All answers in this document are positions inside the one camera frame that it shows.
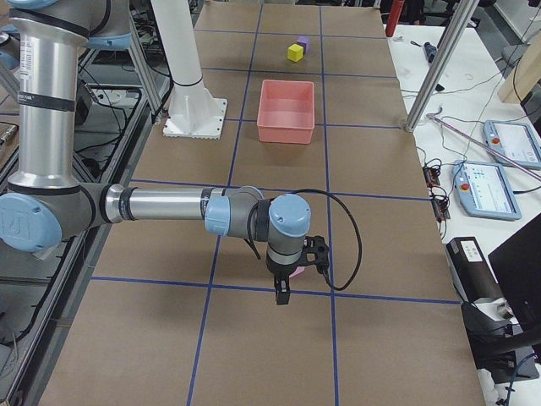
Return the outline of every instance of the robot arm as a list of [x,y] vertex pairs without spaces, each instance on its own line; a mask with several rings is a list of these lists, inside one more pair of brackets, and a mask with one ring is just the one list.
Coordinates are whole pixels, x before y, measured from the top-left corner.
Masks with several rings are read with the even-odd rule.
[[20,141],[19,170],[0,196],[0,239],[36,252],[107,223],[199,219],[211,233],[246,239],[253,248],[254,240],[268,243],[266,264],[279,305],[288,302],[289,276],[298,266],[317,265],[326,272],[329,249],[321,237],[306,237],[310,209],[297,195],[271,202],[251,187],[142,190],[80,184],[72,174],[78,50],[128,47],[128,0],[8,3],[20,32]]

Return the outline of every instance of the red object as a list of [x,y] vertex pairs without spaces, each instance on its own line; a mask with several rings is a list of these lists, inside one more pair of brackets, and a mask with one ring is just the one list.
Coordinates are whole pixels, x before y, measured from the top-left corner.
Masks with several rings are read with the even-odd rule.
[[387,38],[391,38],[395,34],[395,28],[400,19],[402,13],[402,7],[404,7],[405,0],[394,0],[391,7],[391,15],[387,20],[387,27],[385,28],[385,34]]

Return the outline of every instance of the brown paper floor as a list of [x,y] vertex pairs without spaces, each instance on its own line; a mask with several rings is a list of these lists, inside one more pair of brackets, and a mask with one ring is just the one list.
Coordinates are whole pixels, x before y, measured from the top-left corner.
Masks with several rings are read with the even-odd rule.
[[[312,47],[291,63],[297,35]],[[229,101],[221,140],[155,128],[133,185],[338,193],[363,235],[358,279],[331,293],[308,269],[278,307],[243,241],[200,222],[117,225],[42,406],[483,404],[384,36],[372,9],[205,5],[196,37],[206,86]],[[310,145],[259,142],[264,79],[315,83]],[[342,282],[351,225],[326,197],[307,200]]]

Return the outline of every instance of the label sticker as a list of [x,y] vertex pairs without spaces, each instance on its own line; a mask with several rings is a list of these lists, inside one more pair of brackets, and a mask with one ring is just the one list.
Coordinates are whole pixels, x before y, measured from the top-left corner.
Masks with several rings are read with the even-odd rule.
[[470,262],[483,262],[483,258],[473,241],[461,241],[462,249]]
[[20,68],[19,75],[22,80],[30,80],[34,64],[34,47],[32,41],[20,42]]

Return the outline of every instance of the screen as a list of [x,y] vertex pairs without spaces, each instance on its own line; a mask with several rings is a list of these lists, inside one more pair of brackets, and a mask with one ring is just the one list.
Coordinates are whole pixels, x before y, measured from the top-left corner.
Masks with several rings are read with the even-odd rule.
[[539,156],[523,125],[494,123],[504,154],[514,161],[537,162]]
[[[489,254],[501,291],[524,331],[541,324],[540,236],[541,214]],[[541,344],[533,348],[541,356]]]
[[498,167],[464,163],[463,172],[470,184],[475,207],[478,210],[515,212]]

